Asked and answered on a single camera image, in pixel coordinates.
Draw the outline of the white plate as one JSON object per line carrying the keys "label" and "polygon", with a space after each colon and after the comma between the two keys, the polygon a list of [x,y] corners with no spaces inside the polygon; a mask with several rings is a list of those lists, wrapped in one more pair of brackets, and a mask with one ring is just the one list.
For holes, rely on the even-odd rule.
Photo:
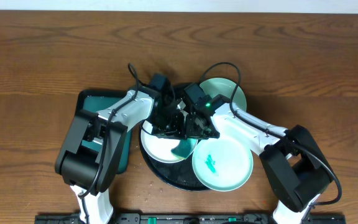
{"label": "white plate", "polygon": [[[186,111],[182,111],[185,118],[188,114]],[[144,121],[141,124],[141,132],[140,132],[140,141],[142,143],[142,146],[144,147],[146,153],[153,159],[157,160],[158,162],[163,162],[167,164],[173,164],[180,161],[184,161],[184,159],[180,159],[176,156],[174,156],[171,153],[171,149],[173,149],[175,146],[177,146],[180,142],[180,140],[186,140],[185,139],[166,139],[166,138],[158,138],[151,134],[152,131],[152,124],[149,121]],[[192,141],[192,152],[190,156],[192,155],[193,151],[195,150],[195,147],[197,146],[198,140],[197,139],[190,139]]]}

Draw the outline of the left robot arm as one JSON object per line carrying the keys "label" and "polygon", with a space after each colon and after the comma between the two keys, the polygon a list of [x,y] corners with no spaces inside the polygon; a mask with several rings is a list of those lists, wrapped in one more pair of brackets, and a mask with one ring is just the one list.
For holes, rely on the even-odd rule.
{"label": "left robot arm", "polygon": [[181,99],[142,87],[97,112],[75,112],[55,161],[55,172],[76,193],[82,223],[108,223],[113,215],[108,188],[121,160],[127,133],[143,121],[172,115]]}

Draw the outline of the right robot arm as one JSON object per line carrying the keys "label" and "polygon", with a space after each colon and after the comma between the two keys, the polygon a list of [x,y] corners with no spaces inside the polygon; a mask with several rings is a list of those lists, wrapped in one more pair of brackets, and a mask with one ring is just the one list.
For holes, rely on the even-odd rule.
{"label": "right robot arm", "polygon": [[300,125],[268,124],[222,95],[200,98],[190,111],[186,132],[203,138],[192,156],[199,181],[217,191],[237,189],[250,177],[252,155],[258,155],[278,198],[275,223],[301,223],[337,181],[316,141]]}

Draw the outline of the green yellow sponge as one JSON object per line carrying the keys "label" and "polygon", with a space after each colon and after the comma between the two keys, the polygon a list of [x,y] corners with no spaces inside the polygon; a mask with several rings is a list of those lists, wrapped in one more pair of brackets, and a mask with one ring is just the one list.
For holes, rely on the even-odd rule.
{"label": "green yellow sponge", "polygon": [[171,153],[180,159],[187,159],[192,152],[192,148],[190,139],[180,140],[179,144],[171,149]]}

